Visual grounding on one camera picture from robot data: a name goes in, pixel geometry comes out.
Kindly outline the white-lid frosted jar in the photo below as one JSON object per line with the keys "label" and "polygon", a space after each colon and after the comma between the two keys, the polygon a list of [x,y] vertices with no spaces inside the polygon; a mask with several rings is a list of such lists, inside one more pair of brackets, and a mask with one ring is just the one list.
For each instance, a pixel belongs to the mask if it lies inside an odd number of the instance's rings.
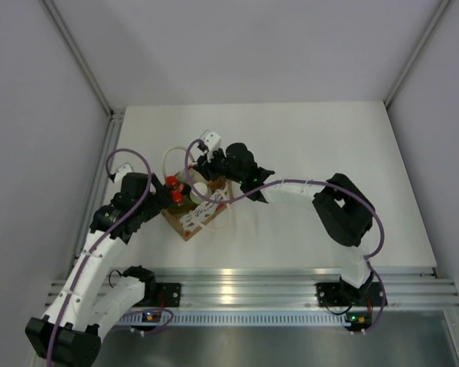
{"label": "white-lid frosted jar", "polygon": [[205,201],[205,197],[209,197],[211,191],[206,183],[196,182],[190,189],[190,200],[197,206]]}

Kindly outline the jute watermelon canvas bag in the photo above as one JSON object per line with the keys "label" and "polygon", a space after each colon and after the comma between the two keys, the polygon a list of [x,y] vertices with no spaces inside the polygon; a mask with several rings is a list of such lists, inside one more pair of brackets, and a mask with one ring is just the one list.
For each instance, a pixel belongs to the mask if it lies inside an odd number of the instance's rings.
{"label": "jute watermelon canvas bag", "polygon": [[[169,148],[166,150],[162,157],[161,161],[161,168],[162,168],[162,175],[165,180],[166,176],[170,176],[166,170],[166,159],[169,153],[172,151],[186,151],[186,148],[182,146],[176,146]],[[183,216],[172,216],[168,209],[164,209],[161,211],[162,216],[167,220],[170,226],[177,232],[184,241],[188,241],[194,235],[196,235],[200,230],[205,230],[209,232],[222,232],[227,230],[230,227],[232,221],[233,212],[228,204],[224,204],[224,200],[229,200],[233,198],[233,188],[232,183],[225,179],[220,178],[219,180],[215,181],[207,181],[205,180],[197,171],[194,170],[195,159],[190,157],[190,165],[189,165],[189,176],[192,182],[195,184],[196,182],[204,182],[207,184],[211,191],[211,195],[209,198],[215,200],[215,203],[211,203],[208,201],[204,201],[200,205],[197,206],[196,209],[190,211],[189,213]],[[176,176],[179,180],[184,181],[187,185],[187,175],[185,171],[179,171],[176,174],[172,174]],[[209,223],[220,215],[223,211],[227,211],[227,221],[224,225],[220,227],[211,227]]]}

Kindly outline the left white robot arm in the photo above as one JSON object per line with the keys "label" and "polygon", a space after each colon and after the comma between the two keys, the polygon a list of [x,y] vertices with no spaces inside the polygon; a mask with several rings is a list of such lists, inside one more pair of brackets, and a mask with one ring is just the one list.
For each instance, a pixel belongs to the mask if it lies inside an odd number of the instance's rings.
{"label": "left white robot arm", "polygon": [[163,306],[155,273],[142,266],[127,268],[105,296],[98,294],[132,235],[171,203],[155,174],[122,178],[110,204],[95,212],[80,257],[56,299],[25,327],[38,357],[48,364],[91,366],[106,334],[132,307]]}

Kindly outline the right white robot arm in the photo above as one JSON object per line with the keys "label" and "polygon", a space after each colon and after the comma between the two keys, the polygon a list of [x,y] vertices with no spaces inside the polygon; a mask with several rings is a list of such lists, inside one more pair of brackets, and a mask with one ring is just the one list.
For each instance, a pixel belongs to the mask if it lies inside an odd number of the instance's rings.
{"label": "right white robot arm", "polygon": [[367,297],[376,278],[370,260],[382,250],[385,231],[373,204],[348,176],[336,173],[326,181],[271,180],[274,171],[260,167],[243,143],[222,149],[220,139],[208,135],[192,145],[201,152],[194,169],[204,179],[224,178],[239,185],[241,195],[226,203],[249,199],[315,211],[325,232],[342,251],[340,280],[335,288],[338,300],[355,306]]}

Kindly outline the dark green red-cap bottle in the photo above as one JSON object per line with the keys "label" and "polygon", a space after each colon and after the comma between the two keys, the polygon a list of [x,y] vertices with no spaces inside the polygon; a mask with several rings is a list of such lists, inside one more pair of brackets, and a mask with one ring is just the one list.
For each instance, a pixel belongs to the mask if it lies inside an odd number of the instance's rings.
{"label": "dark green red-cap bottle", "polygon": [[172,192],[180,193],[183,196],[186,196],[190,192],[190,187],[182,180],[179,180],[176,176],[166,176],[165,184],[168,189]]}

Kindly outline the yellow-green red-cap bottle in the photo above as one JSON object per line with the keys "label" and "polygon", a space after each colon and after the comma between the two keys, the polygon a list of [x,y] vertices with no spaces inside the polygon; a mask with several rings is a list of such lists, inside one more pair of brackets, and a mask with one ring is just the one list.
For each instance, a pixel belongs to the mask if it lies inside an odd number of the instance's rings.
{"label": "yellow-green red-cap bottle", "polygon": [[172,216],[183,216],[197,208],[197,204],[181,192],[172,191],[171,198],[174,204],[168,208],[168,212]]}

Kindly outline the left aluminium frame post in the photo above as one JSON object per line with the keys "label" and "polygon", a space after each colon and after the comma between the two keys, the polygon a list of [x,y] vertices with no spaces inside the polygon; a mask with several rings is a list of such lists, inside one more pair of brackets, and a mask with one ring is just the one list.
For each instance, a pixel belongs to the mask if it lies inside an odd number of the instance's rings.
{"label": "left aluminium frame post", "polygon": [[65,43],[71,57],[77,64],[80,73],[106,115],[106,132],[103,137],[102,151],[109,151],[110,141],[113,134],[112,118],[115,116],[115,110],[108,102],[106,94],[103,92],[93,69],[85,58],[63,15],[60,13],[60,9],[57,7],[55,2],[51,0],[41,0],[40,3],[49,18],[52,20],[54,27]]}

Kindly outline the aluminium frame post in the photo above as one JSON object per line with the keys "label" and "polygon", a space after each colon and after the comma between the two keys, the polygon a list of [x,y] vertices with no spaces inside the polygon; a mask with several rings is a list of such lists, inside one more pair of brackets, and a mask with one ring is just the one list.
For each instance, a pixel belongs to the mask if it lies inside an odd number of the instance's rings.
{"label": "aluminium frame post", "polygon": [[419,36],[417,36],[415,39],[413,48],[406,57],[405,62],[399,69],[398,75],[395,77],[393,83],[388,89],[385,98],[383,99],[383,105],[385,106],[386,111],[388,111],[391,105],[394,103],[397,95],[414,70],[415,65],[419,62],[426,47],[434,37],[437,28],[444,20],[449,11],[449,8],[453,4],[454,1],[452,0],[437,1],[434,11],[431,15],[428,16],[428,21],[423,26]]}
{"label": "aluminium frame post", "polygon": [[110,141],[113,134],[112,118],[115,116],[115,110],[108,102],[106,94],[103,92],[93,69],[85,58],[63,15],[60,13],[60,9],[57,7],[55,2],[51,0],[41,0],[40,3],[49,18],[52,20],[54,27],[65,43],[71,57],[77,64],[80,73],[106,115],[106,132],[103,137],[102,151],[109,151]]}

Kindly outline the left black mount plate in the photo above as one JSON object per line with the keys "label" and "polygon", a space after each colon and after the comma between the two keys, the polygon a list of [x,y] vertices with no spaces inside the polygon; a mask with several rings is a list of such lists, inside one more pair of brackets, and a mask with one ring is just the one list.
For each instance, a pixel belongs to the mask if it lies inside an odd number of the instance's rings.
{"label": "left black mount plate", "polygon": [[182,284],[180,283],[157,283],[155,288],[155,307],[175,308],[181,304]]}

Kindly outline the black mount plate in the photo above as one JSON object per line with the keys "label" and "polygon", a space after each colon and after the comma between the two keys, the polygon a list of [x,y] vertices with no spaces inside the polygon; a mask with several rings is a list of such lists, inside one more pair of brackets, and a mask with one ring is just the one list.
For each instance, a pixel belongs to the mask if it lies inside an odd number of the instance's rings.
{"label": "black mount plate", "polygon": [[320,307],[348,307],[349,302],[341,293],[339,282],[316,283],[317,302]]}
{"label": "black mount plate", "polygon": [[155,307],[175,308],[181,304],[182,284],[180,283],[157,283],[155,288]]}

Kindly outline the right black mount plate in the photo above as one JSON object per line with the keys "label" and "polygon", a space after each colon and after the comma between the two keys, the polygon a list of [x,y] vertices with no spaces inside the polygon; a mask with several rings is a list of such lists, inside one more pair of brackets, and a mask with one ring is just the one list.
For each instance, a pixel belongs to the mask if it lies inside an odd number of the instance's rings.
{"label": "right black mount plate", "polygon": [[341,293],[339,282],[316,283],[317,302],[320,307],[348,307],[349,302]]}

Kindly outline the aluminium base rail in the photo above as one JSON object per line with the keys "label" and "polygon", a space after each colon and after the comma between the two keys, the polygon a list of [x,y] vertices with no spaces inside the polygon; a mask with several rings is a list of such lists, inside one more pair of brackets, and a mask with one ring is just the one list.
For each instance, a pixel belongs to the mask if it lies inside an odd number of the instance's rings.
{"label": "aluminium base rail", "polygon": [[[459,308],[454,281],[432,268],[378,268],[391,310]],[[336,268],[158,269],[158,281],[181,284],[185,310],[316,310],[317,284],[336,281]]]}

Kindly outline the right aluminium frame post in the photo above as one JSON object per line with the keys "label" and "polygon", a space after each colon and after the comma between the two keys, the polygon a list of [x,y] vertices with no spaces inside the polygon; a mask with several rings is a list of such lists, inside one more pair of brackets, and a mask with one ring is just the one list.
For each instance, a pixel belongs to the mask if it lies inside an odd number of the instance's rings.
{"label": "right aluminium frame post", "polygon": [[388,111],[391,105],[394,103],[397,95],[414,70],[415,65],[419,62],[426,47],[434,37],[437,28],[444,20],[449,11],[449,8],[453,4],[454,1],[452,0],[437,1],[434,11],[431,15],[428,16],[428,21],[423,26],[419,36],[417,36],[415,39],[413,48],[406,57],[405,62],[399,69],[398,75],[395,77],[393,83],[388,89],[385,98],[383,99],[383,105],[385,106],[386,111]]}

